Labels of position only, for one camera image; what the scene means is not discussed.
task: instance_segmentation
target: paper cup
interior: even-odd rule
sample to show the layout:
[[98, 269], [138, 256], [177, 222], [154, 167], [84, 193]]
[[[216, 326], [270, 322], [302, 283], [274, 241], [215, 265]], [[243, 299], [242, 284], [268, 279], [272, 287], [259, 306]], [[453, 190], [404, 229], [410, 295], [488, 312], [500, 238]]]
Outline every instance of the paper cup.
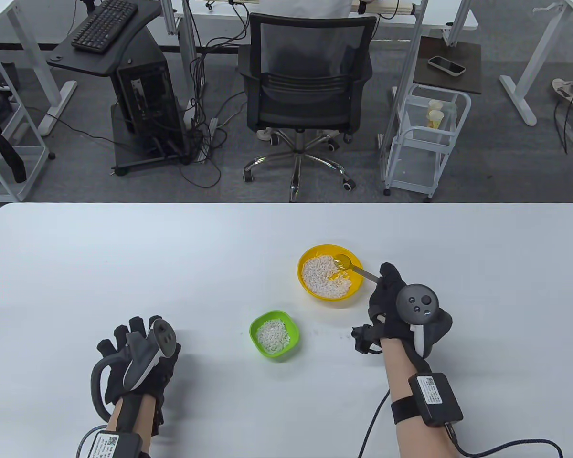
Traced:
[[433, 110], [441, 111], [444, 107], [444, 103], [441, 100], [430, 100], [429, 101], [429, 109], [426, 111], [426, 115], [431, 113]]
[[444, 113], [439, 110], [431, 110], [426, 118], [429, 120], [429, 123], [427, 124], [428, 127], [431, 129], [439, 129], [439, 125], [444, 119]]

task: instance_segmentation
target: yellow bowl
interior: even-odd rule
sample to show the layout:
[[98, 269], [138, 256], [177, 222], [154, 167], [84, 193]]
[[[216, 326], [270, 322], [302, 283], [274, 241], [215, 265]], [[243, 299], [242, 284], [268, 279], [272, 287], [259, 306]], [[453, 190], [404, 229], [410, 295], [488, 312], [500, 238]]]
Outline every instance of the yellow bowl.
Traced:
[[304, 253], [301, 258], [299, 258], [299, 263], [297, 264], [297, 278], [299, 279], [299, 283], [301, 283], [301, 286], [303, 286], [307, 292], [309, 292], [314, 297], [322, 299], [323, 301], [342, 301], [343, 299], [351, 297], [355, 292], [357, 292], [361, 288], [361, 285], [363, 284], [363, 277], [352, 271], [346, 271], [346, 276], [350, 279], [350, 282], [352, 284], [350, 285], [350, 289], [345, 294], [345, 296], [339, 297], [337, 299], [329, 299], [327, 297], [319, 296], [318, 294], [311, 292], [311, 290], [309, 290], [306, 284], [304, 283], [304, 277], [302, 277], [301, 275], [301, 270], [304, 268], [304, 264], [306, 263], [307, 260], [322, 255], [330, 255], [333, 257], [335, 255], [346, 255], [350, 258], [350, 261], [354, 266], [357, 266], [361, 269], [363, 268], [363, 266], [361, 266], [361, 261], [359, 261], [359, 258], [357, 258], [354, 254], [352, 254], [345, 248], [339, 247], [337, 245], [318, 245], [312, 247], [308, 251], [306, 251], [306, 253]]

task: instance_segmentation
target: chair backrest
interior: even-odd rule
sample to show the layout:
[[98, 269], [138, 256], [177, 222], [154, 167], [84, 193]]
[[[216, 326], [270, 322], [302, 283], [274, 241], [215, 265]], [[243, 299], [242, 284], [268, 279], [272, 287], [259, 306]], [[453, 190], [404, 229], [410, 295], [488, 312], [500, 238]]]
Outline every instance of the chair backrest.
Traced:
[[302, 19], [250, 14], [250, 71], [280, 98], [343, 93], [361, 78], [374, 17]]

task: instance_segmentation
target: forearm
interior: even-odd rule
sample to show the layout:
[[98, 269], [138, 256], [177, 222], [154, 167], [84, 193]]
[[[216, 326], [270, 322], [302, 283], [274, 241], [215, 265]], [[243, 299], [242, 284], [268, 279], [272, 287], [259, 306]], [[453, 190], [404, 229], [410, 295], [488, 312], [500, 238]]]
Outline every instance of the forearm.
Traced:
[[[407, 357], [398, 339], [382, 339], [382, 352], [392, 402], [412, 395], [407, 381], [416, 369]], [[454, 458], [454, 449], [446, 430], [424, 424], [422, 417], [401, 421], [396, 425], [401, 458]]]
[[[107, 431], [117, 430], [117, 419], [121, 414], [121, 406], [123, 404], [123, 399], [119, 399], [115, 410], [112, 412]], [[142, 403], [140, 404], [140, 410], [138, 411], [138, 418], [134, 425], [135, 432], [142, 438], [142, 451], [149, 453], [151, 447], [151, 433], [153, 432], [153, 418], [155, 418], [155, 398], [151, 395], [143, 395]]]

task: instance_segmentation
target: desktop computer tower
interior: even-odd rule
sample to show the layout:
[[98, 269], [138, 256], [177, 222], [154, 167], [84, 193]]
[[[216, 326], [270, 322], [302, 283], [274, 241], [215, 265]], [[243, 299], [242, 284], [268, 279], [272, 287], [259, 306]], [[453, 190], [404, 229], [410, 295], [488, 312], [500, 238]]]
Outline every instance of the desktop computer tower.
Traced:
[[162, 155], [178, 155], [181, 162], [191, 162], [195, 151], [185, 134], [166, 57], [147, 28], [127, 46], [114, 75], [127, 129], [147, 150], [157, 148]]

